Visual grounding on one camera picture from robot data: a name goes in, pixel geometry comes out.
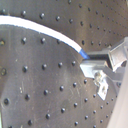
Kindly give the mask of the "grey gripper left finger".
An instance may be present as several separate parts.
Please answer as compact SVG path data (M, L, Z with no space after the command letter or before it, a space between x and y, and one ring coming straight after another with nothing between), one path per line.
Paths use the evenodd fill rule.
M109 51L96 51L89 53L89 59L83 60L80 68L85 77L93 78L94 74L101 70L106 74L106 77L113 81L121 81L123 79L124 68L122 64L115 71L112 70L109 59Z

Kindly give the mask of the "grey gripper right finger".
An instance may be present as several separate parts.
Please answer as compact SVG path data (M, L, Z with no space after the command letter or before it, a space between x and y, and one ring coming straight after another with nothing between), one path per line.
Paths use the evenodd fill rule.
M128 37L123 38L109 50L109 59L112 70L115 71L121 64L128 59Z

